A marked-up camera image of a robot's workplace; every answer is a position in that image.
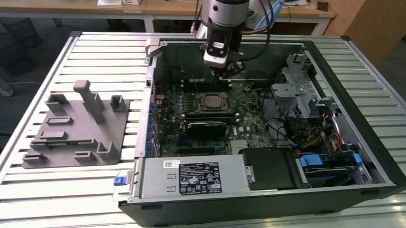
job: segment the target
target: motherboard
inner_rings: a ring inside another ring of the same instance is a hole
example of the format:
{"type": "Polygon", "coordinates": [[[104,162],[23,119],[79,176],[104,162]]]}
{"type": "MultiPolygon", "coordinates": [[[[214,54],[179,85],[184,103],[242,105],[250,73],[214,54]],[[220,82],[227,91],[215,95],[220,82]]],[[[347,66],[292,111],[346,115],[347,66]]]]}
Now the motherboard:
{"type": "Polygon", "coordinates": [[[238,154],[272,145],[262,115],[267,90],[250,81],[158,85],[160,157],[238,154]]]}

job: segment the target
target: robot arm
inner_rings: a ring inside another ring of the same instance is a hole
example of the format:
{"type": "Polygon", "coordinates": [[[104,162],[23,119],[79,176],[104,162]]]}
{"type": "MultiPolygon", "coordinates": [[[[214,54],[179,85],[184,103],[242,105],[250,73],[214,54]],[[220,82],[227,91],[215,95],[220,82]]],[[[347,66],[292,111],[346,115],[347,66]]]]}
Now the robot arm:
{"type": "MultiPolygon", "coordinates": [[[[272,15],[278,15],[283,3],[284,0],[276,0],[274,3],[276,7],[268,7],[272,15]]],[[[252,0],[251,3],[250,0],[203,0],[203,24],[207,26],[203,60],[214,76],[220,80],[244,69],[240,62],[242,53],[239,53],[242,31],[246,28],[247,18],[250,24],[252,18],[258,16],[260,18],[258,25],[266,23],[263,12],[248,15],[248,8],[259,11],[260,4],[268,6],[268,0],[252,0]]]]}

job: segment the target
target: table leg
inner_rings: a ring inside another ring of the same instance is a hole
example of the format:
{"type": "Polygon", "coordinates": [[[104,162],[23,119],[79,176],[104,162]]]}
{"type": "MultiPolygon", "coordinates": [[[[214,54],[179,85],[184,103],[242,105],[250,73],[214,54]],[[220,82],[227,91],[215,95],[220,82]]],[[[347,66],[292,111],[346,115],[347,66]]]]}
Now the table leg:
{"type": "Polygon", "coordinates": [[[146,25],[146,32],[154,32],[154,15],[143,15],[144,25],[146,25]]]}
{"type": "Polygon", "coordinates": [[[331,18],[321,18],[319,19],[319,22],[315,26],[315,29],[313,30],[313,33],[311,33],[313,36],[322,36],[325,34],[325,31],[327,29],[330,21],[331,21],[331,18]]]}
{"type": "Polygon", "coordinates": [[[53,23],[56,25],[56,27],[60,27],[63,25],[63,19],[61,18],[52,18],[53,23]]]}
{"type": "Polygon", "coordinates": [[[0,78],[0,94],[3,94],[5,97],[13,95],[12,88],[8,86],[8,84],[5,84],[1,78],[0,78]]]}

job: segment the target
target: white sticker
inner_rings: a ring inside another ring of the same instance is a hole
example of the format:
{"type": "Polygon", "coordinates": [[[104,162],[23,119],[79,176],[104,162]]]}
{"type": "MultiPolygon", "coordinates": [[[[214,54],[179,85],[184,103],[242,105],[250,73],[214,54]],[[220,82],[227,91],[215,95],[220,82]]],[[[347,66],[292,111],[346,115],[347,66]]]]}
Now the white sticker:
{"type": "Polygon", "coordinates": [[[124,10],[124,13],[140,13],[140,10],[124,10]]]}
{"type": "Polygon", "coordinates": [[[179,168],[180,160],[164,161],[164,168],[179,168]]]}

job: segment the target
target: white table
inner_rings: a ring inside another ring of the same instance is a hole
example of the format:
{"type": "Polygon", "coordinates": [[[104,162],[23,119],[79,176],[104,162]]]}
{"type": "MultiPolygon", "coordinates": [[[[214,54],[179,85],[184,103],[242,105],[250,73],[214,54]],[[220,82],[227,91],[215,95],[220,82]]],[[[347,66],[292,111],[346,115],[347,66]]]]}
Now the white table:
{"type": "MultiPolygon", "coordinates": [[[[186,34],[83,33],[69,37],[53,67],[0,155],[1,228],[103,227],[138,228],[114,202],[114,176],[134,166],[144,78],[148,72],[148,38],[191,38],[186,34]],[[120,59],[118,64],[107,59],[120,59]],[[75,80],[87,79],[102,99],[122,95],[131,100],[128,123],[118,165],[29,169],[21,168],[23,156],[37,134],[48,107],[49,92],[72,92],[75,80]]],[[[264,39],[264,36],[247,38],[264,39]]],[[[351,42],[339,37],[272,36],[272,39],[313,40],[354,99],[377,135],[406,172],[406,104],[351,42]]],[[[118,189],[126,197],[127,186],[118,189]]],[[[190,227],[391,227],[406,226],[406,197],[361,203],[339,213],[200,224],[190,227]]]]}

